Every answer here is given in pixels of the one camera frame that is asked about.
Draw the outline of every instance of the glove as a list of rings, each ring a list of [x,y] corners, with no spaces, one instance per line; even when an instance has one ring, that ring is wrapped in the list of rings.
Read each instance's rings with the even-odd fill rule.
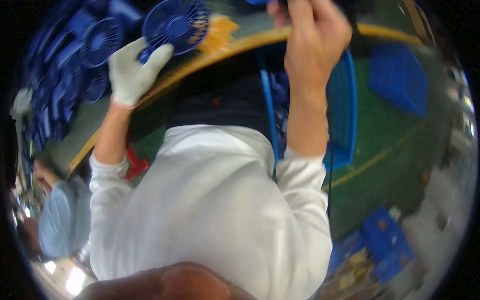
[[[173,45],[166,44],[155,50],[146,64],[137,60],[147,47],[144,37],[117,50],[108,59],[113,102],[133,109],[153,85],[160,70],[171,59]]]

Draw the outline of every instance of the floor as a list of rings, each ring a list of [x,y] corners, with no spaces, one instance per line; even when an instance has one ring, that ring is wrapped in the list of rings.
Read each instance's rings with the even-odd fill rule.
[[[449,139],[455,103],[446,92],[448,79],[435,49],[411,48],[428,78],[427,115],[424,119],[403,112],[369,88],[371,41],[352,44],[357,78],[358,123],[353,163],[333,173],[331,231],[339,239],[361,225],[381,205],[414,211],[423,199],[422,177],[439,165]],[[239,55],[232,61],[248,59]],[[199,74],[200,78],[215,77]],[[184,83],[179,89],[189,88]],[[130,140],[137,155],[153,162],[165,132],[173,93],[134,115]],[[134,179],[137,185],[142,176]],[[328,189],[328,177],[324,189]]]

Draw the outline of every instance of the black cable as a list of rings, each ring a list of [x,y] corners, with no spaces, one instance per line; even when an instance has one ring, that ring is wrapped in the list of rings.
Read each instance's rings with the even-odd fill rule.
[[[330,111],[327,107],[327,123],[329,140],[332,141],[332,131],[330,126]],[[330,220],[331,204],[332,204],[332,178],[333,178],[333,143],[330,143],[330,174],[328,175],[328,201],[327,201],[327,216]]]

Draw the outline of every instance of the person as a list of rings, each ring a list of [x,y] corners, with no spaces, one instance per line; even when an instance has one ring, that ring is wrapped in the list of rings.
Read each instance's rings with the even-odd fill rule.
[[[35,160],[35,179],[45,194],[38,217],[24,217],[17,234],[30,261],[43,263],[70,257],[90,235],[91,193],[80,176],[62,180],[40,160]]]
[[[288,21],[277,3],[268,10],[276,25]],[[143,66],[143,38],[110,57],[113,94],[90,158],[90,258],[100,281],[77,300],[305,300],[319,288],[332,249],[321,190],[325,89],[352,29],[331,0],[291,0],[289,17],[278,183],[260,79],[245,76],[220,105],[198,96],[173,108],[156,160],[133,189],[123,179],[130,115],[173,47]]]

